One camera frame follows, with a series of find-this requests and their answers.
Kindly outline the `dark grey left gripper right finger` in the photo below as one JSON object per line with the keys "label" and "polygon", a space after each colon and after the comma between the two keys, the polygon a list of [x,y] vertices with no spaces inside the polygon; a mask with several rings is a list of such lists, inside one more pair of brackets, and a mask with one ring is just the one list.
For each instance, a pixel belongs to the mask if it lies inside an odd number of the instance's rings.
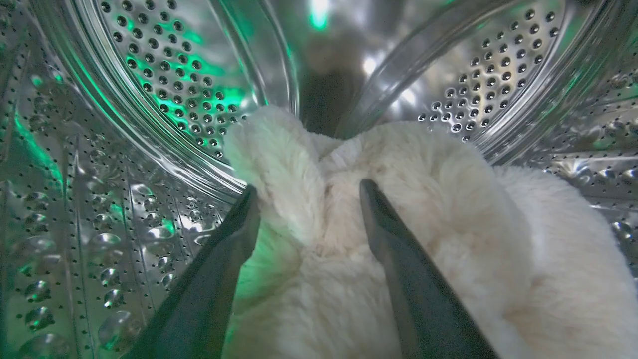
{"label": "dark grey left gripper right finger", "polygon": [[385,271],[403,359],[500,359],[379,186],[360,182],[369,248]]}

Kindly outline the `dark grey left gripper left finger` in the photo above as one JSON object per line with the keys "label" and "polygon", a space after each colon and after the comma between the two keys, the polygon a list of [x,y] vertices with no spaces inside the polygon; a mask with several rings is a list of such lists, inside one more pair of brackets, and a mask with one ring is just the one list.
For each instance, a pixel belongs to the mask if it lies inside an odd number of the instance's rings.
{"label": "dark grey left gripper left finger", "polygon": [[121,359],[221,359],[241,267],[260,225],[247,186]]}

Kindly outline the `white fluffy blanket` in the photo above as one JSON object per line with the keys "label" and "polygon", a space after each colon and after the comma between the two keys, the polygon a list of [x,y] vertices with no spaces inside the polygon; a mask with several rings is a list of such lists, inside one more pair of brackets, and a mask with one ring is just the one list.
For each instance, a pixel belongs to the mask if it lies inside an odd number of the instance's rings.
{"label": "white fluffy blanket", "polygon": [[402,359],[359,198],[376,182],[502,359],[638,359],[638,293],[604,217],[542,170],[415,121],[348,140],[262,107],[225,153],[257,189],[222,359]]}

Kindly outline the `stainless steel washing machine drum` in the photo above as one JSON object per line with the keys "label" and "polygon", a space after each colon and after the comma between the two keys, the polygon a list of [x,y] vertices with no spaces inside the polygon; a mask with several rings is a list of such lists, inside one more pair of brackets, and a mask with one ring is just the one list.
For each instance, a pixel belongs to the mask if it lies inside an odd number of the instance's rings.
{"label": "stainless steel washing machine drum", "polygon": [[565,178],[638,284],[638,0],[0,0],[0,359],[133,359],[262,105]]}

